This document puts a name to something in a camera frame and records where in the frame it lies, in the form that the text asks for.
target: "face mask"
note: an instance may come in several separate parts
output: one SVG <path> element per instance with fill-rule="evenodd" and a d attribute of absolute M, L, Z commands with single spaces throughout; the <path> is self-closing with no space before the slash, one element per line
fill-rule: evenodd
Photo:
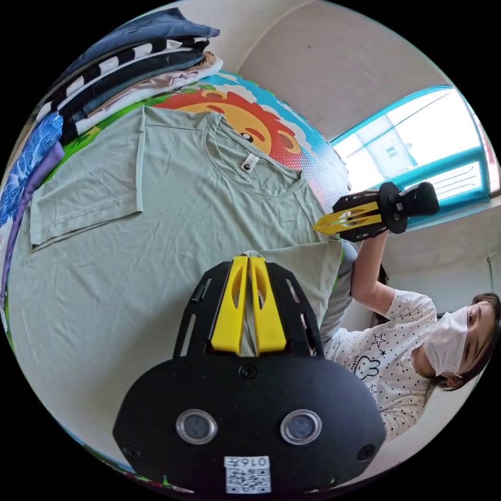
<path fill-rule="evenodd" d="M 423 349 L 437 376 L 452 372 L 460 377 L 459 366 L 468 334 L 467 316 L 466 307 L 446 313 L 425 339 Z"/>

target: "cartoon sun illustration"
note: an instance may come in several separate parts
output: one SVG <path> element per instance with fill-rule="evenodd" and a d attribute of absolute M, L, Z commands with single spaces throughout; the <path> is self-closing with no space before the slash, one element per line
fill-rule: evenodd
<path fill-rule="evenodd" d="M 221 113 L 235 131 L 274 160 L 291 168 L 301 165 L 304 152 L 294 132 L 273 113 L 234 92 L 197 90 L 180 93 L 155 104 L 155 107 L 194 113 Z"/>

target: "black and white striped fabric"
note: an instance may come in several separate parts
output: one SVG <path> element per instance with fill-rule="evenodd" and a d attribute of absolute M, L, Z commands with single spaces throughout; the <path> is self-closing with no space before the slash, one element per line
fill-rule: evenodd
<path fill-rule="evenodd" d="M 35 121 L 39 122 L 47 114 L 58 111 L 73 94 L 80 92 L 88 85 L 116 71 L 118 68 L 140 61 L 153 54 L 177 51 L 203 51 L 208 45 L 209 41 L 206 38 L 189 37 L 180 40 L 156 39 L 131 49 L 120 51 L 116 55 L 86 68 L 79 75 L 76 75 L 68 83 L 64 84 L 62 88 L 51 94 L 40 108 Z"/>

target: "white polka dot shirt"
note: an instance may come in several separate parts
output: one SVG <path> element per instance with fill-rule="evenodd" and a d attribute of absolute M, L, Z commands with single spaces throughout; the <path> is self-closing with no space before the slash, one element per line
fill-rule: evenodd
<path fill-rule="evenodd" d="M 410 354 L 438 320 L 429 297 L 398 290 L 385 317 L 389 322 L 361 332 L 339 329 L 324 352 L 366 384 L 379 406 L 388 441 L 401 436 L 423 413 L 430 382 L 414 370 Z"/>

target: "person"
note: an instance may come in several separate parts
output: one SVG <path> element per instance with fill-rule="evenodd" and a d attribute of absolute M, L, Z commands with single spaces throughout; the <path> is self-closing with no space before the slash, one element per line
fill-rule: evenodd
<path fill-rule="evenodd" d="M 430 385 L 455 390 L 485 368 L 499 338 L 501 302 L 494 293 L 480 294 L 439 320 L 428 296 L 378 281 L 387 237 L 364 240 L 358 255 L 343 243 L 320 334 L 325 357 L 353 371 L 374 396 L 390 441 L 421 417 Z M 351 295 L 343 293 L 349 286 Z M 361 332 L 339 328 L 352 299 L 388 321 Z"/>

